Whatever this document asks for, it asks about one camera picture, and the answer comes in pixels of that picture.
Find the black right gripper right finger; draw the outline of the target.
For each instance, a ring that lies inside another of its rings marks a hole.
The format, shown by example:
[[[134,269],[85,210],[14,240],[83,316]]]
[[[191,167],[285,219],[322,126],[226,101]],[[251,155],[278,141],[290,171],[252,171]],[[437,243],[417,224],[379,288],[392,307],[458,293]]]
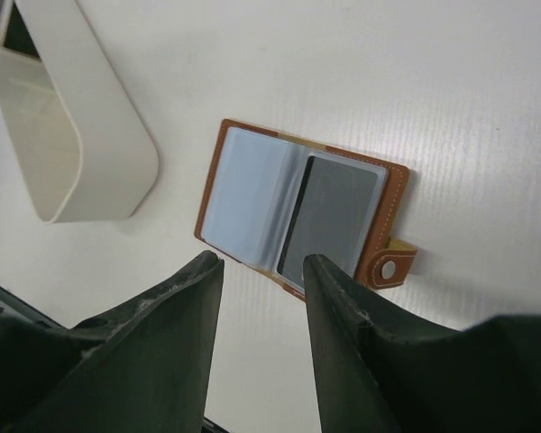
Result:
[[[440,326],[304,261],[324,432],[541,432],[541,315]]]

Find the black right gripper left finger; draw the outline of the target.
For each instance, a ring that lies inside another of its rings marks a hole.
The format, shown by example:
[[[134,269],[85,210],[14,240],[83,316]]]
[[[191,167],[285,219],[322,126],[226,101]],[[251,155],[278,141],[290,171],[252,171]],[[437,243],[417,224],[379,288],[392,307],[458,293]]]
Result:
[[[225,263],[204,251],[72,328],[0,313],[0,432],[198,432]]]

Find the grey credit card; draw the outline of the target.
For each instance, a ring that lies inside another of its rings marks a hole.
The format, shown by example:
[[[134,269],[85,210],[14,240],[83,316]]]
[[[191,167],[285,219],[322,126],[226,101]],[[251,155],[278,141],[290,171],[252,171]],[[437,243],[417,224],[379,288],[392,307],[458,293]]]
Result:
[[[322,254],[354,275],[388,170],[360,161],[313,155],[298,191],[277,263],[278,274],[303,286],[303,262]]]

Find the brown leather card holder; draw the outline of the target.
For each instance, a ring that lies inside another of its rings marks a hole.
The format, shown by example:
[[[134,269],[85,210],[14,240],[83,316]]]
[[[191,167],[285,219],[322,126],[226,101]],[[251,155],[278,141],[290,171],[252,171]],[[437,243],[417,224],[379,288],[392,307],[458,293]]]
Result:
[[[391,234],[406,166],[225,119],[194,235],[297,298],[322,254],[373,290],[404,283],[417,250]]]

